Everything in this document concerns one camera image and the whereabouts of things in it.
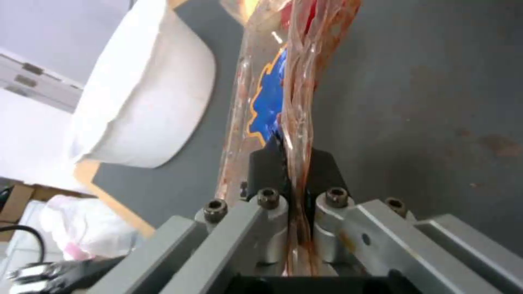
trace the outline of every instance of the plastic packaging film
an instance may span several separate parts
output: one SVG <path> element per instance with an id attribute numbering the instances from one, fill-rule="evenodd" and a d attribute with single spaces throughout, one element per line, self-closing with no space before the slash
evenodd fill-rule
<path id="1" fill-rule="evenodd" d="M 302 206 L 313 93 L 359 7 L 360 0 L 260 0 L 245 25 L 216 197 L 233 205 L 250 153 L 275 133 L 283 137 L 295 200 L 289 208 L 288 275 L 317 274 Z"/>

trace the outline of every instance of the wire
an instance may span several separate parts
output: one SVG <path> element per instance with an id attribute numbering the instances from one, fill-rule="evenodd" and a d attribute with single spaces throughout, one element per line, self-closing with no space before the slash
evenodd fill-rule
<path id="1" fill-rule="evenodd" d="M 38 241 L 38 245 L 40 246 L 40 256 L 38 257 L 38 263 L 43 263 L 43 261 L 46 257 L 46 245 L 44 244 L 40 233 L 31 227 L 28 227 L 26 225 L 21 225 L 21 224 L 8 225 L 3 228 L 0 228 L 0 233 L 5 232 L 5 231 L 16 231 L 16 230 L 26 231 L 28 233 L 31 233 L 33 236 L 35 236 L 36 240 Z"/>

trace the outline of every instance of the hex socket bolt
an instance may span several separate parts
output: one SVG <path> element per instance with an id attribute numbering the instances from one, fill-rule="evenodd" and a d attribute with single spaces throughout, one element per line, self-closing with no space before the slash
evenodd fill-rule
<path id="1" fill-rule="evenodd" d="M 340 187 L 332 187 L 325 193 L 325 202 L 332 208 L 344 208 L 349 205 L 349 193 Z"/>
<path id="2" fill-rule="evenodd" d="M 222 199 L 212 199 L 203 207 L 203 217 L 210 223 L 219 223 L 227 215 L 227 203 Z"/>
<path id="3" fill-rule="evenodd" d="M 278 207 L 280 204 L 280 193 L 272 188 L 263 188 L 258 191 L 256 195 L 258 198 L 258 205 L 271 210 Z"/>

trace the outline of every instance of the cardboard box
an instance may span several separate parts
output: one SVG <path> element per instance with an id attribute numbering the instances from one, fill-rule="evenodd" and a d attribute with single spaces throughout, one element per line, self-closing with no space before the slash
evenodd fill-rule
<path id="1" fill-rule="evenodd" d="M 4 208 L 0 212 L 0 221 L 2 221 L 0 222 L 0 228 L 10 226 L 12 223 L 17 223 L 20 220 L 34 191 L 34 188 L 26 185 L 14 185 L 9 199 L 7 199 Z M 1 232 L 0 242 L 9 242 L 14 232 Z"/>

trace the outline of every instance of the gray floor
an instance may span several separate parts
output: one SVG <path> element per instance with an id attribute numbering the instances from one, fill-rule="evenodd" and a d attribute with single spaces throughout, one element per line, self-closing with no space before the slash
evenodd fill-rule
<path id="1" fill-rule="evenodd" d="M 180 11 L 219 64 L 195 135 L 159 169 L 103 164 L 95 178 L 154 226 L 191 216 L 216 184 L 240 30 L 209 5 Z M 314 101 L 314 145 L 358 202 L 453 213 L 523 255 L 522 14 L 516 0 L 363 0 Z"/>

